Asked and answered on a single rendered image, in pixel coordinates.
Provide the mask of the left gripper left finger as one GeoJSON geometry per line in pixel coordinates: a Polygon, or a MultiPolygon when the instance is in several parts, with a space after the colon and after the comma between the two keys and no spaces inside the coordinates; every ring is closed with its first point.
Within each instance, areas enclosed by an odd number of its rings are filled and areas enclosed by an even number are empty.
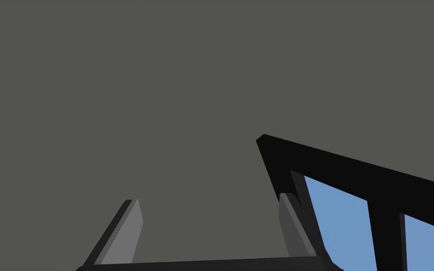
{"type": "Polygon", "coordinates": [[[84,265],[132,263],[142,228],[139,200],[125,200],[84,265]]]}

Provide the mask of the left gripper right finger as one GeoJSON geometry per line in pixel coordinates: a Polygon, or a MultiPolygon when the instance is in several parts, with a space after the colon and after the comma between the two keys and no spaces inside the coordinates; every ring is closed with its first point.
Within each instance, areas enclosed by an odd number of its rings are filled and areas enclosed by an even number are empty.
{"type": "Polygon", "coordinates": [[[294,194],[279,195],[278,218],[289,256],[318,256],[326,262],[330,260],[319,226],[294,194]]]}

